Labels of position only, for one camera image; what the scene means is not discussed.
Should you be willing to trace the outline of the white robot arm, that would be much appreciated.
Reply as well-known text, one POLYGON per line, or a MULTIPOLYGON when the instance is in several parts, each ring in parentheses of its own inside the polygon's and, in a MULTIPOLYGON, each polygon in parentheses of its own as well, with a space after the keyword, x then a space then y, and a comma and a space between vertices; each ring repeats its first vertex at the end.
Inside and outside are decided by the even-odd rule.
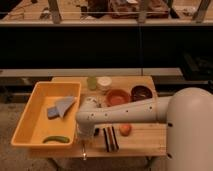
POLYGON ((213 94, 185 88, 168 97, 97 108, 84 102, 76 114, 78 134, 93 136, 97 124, 164 123, 166 171, 213 171, 213 94))

